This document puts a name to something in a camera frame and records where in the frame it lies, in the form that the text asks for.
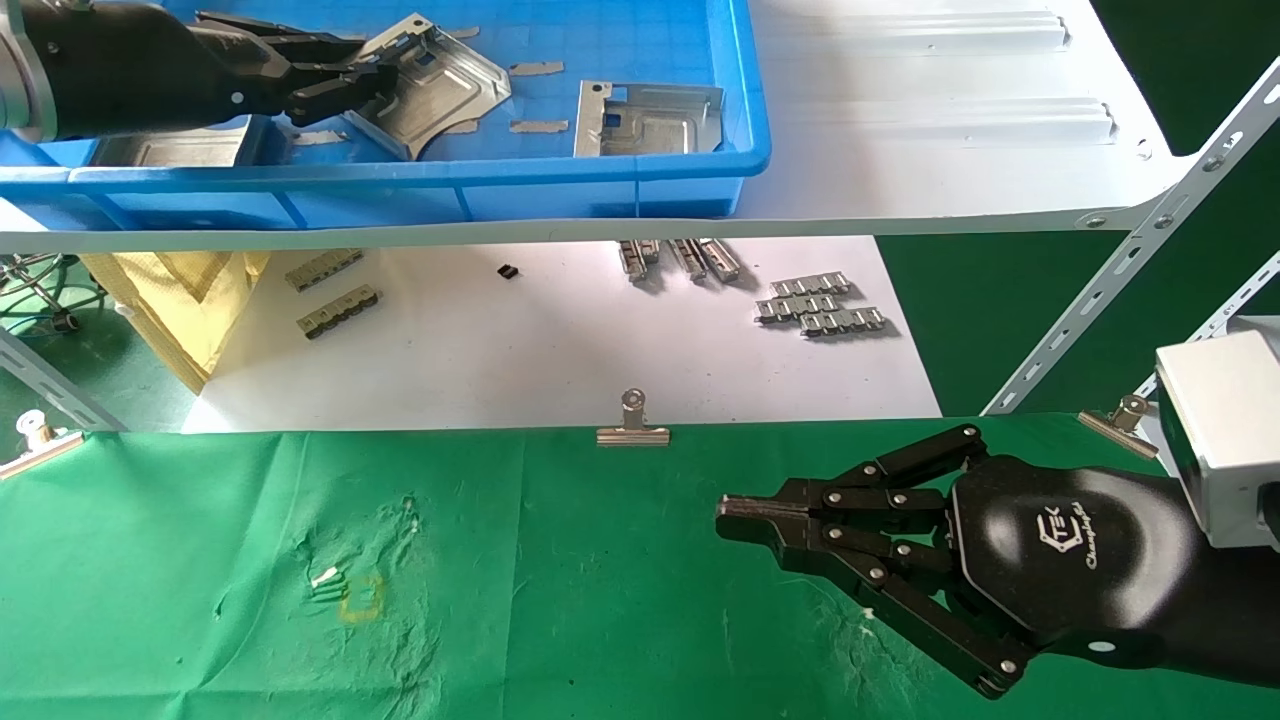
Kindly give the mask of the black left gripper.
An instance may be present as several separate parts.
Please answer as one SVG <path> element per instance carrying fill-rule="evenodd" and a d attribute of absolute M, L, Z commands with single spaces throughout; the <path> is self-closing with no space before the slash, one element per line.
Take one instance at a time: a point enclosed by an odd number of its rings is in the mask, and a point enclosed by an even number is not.
<path fill-rule="evenodd" d="M 364 38 L 219 12 L 195 18 L 187 24 L 152 3 L 19 3 L 20 137 L 196 129 L 282 111 L 306 127 L 396 90 L 399 72 L 385 63 L 321 67 L 328 79 L 293 88 L 291 61 L 347 61 Z"/>

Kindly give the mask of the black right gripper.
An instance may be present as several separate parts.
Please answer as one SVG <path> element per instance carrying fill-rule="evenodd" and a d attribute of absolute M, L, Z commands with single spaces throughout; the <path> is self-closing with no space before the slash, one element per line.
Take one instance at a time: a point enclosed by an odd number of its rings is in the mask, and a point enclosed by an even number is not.
<path fill-rule="evenodd" d="M 829 480 L 726 495 L 716 532 L 765 546 L 785 571 L 827 579 L 987 700 L 1024 678 L 1036 650 L 1277 685 L 1274 550 L 1213 547 L 1171 478 L 988 456 L 978 427 L 961 424 Z M 951 537 L 968 583 L 1023 643 L 960 618 L 911 582 L 886 534 L 869 532 L 942 527 L 946 493 L 927 484 L 977 462 L 952 484 Z"/>

